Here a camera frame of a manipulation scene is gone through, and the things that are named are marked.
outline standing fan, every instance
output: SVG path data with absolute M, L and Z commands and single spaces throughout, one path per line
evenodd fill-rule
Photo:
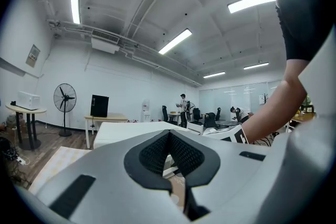
M 60 136 L 70 136 L 71 132 L 65 127 L 65 113 L 70 112 L 76 104 L 76 92 L 69 84 L 59 85 L 54 92 L 54 103 L 59 111 L 64 113 L 64 129 L 59 131 Z

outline wooden table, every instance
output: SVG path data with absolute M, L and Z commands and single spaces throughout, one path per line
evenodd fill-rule
M 95 117 L 95 116 L 85 116 L 85 135 L 86 135 L 86 146 L 90 148 L 89 140 L 89 121 L 102 121 L 102 122 L 127 122 L 127 118 L 121 113 L 108 113 L 107 117 Z M 92 134 L 95 133 L 95 127 L 92 125 Z
M 35 110 L 29 110 L 24 109 L 16 105 L 6 104 L 6 107 L 12 111 L 15 111 L 16 114 L 16 129 L 17 129 L 17 136 L 19 137 L 19 147 L 23 150 L 34 150 L 36 148 L 39 148 L 41 146 L 41 141 L 37 139 L 36 137 L 36 129 L 35 129 L 35 114 L 45 113 L 46 109 L 35 109 Z M 19 114 L 25 113 L 27 114 L 27 132 L 28 132 L 28 138 L 22 139 L 21 137 L 21 131 L 20 131 L 20 119 Z M 30 130 L 30 114 L 32 115 L 31 120 L 33 122 L 33 136 L 32 138 L 32 131 Z
M 176 117 L 177 124 L 179 124 L 178 122 L 180 120 L 180 116 L 181 116 L 180 113 L 168 113 L 168 117 L 169 117 L 168 122 L 172 122 L 173 118 Z
M 299 123 L 303 123 L 303 122 L 310 121 L 314 118 L 315 118 L 315 113 L 305 113 L 305 114 L 302 114 L 300 116 L 294 116 L 294 117 L 292 117 L 291 120 L 299 122 Z M 288 133 L 288 130 L 289 130 L 289 123 L 290 122 L 287 123 L 286 133 Z

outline white wall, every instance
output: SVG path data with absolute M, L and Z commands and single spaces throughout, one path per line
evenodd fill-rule
M 53 101 L 54 90 L 62 83 L 72 85 L 76 91 L 77 103 L 67 115 L 67 124 L 69 122 L 70 127 L 78 129 L 85 128 L 83 117 L 90 115 L 93 94 L 108 96 L 108 111 L 123 113 L 130 120 L 140 120 L 144 99 L 150 99 L 150 112 L 156 121 L 163 119 L 162 105 L 166 105 L 168 111 L 176 111 L 175 103 L 180 101 L 182 93 L 198 104 L 196 88 L 127 59 L 123 54 L 92 50 L 90 55 L 90 51 L 88 43 L 55 42 L 36 91 L 43 106 L 48 109 L 47 118 L 42 115 L 40 120 L 62 125 L 62 113 Z
M 17 91 L 34 92 L 37 78 L 31 76 L 0 59 L 0 123 L 12 113 L 6 104 L 15 101 Z
M 43 2 L 12 0 L 0 29 L 0 57 L 15 67 L 39 77 L 53 36 L 45 19 Z M 40 53 L 35 66 L 31 67 L 26 64 L 26 60 L 33 45 Z
M 50 52 L 52 33 L 45 21 L 44 4 L 37 0 L 12 0 L 0 25 L 0 122 L 11 111 L 18 91 L 34 93 L 37 78 Z M 32 45 L 40 49 L 35 67 L 26 64 Z

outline round table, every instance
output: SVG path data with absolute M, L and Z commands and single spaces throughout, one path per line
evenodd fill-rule
M 239 123 L 236 121 L 216 121 L 217 125 L 222 125 L 224 127 L 237 126 Z
M 19 147 L 23 150 L 34 150 L 36 148 L 39 148 L 41 146 L 41 141 L 37 139 L 36 137 L 36 129 L 35 129 L 35 114 L 45 113 L 46 109 L 35 109 L 35 110 L 29 110 L 20 108 L 16 105 L 6 104 L 6 107 L 12 111 L 15 111 L 16 113 L 16 128 L 17 128 L 17 136 L 19 138 Z M 21 131 L 20 131 L 20 119 L 19 114 L 25 113 L 27 114 L 27 132 L 28 132 L 28 138 L 22 139 L 21 137 Z M 33 122 L 33 136 L 32 138 L 32 131 L 30 130 L 30 114 L 32 115 L 31 120 Z

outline wooden floor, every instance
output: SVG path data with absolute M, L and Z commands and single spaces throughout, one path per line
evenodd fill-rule
M 75 132 L 72 131 L 72 135 L 69 137 L 61 137 L 58 135 L 60 129 L 55 127 L 48 126 L 45 129 L 45 125 L 36 123 L 36 134 L 37 139 L 41 141 L 41 146 L 34 151 L 24 151 L 21 150 L 18 146 L 16 146 L 19 155 L 24 156 L 30 160 L 29 165 L 19 165 L 19 170 L 26 175 L 27 181 L 30 184 L 34 181 L 35 177 L 42 170 L 42 168 L 46 165 L 46 163 L 50 160 L 50 158 L 54 155 L 54 153 L 61 147 L 72 147 L 81 150 L 87 150 L 86 147 L 86 139 L 85 132 Z M 8 133 L 2 132 L 0 136 L 7 138 L 14 145 L 18 143 L 18 137 L 14 137 L 13 135 L 9 135 Z M 91 149 L 93 147 L 93 141 L 96 135 L 89 134 L 90 137 L 90 145 Z M 23 187 L 29 188 L 29 183 L 22 184 Z

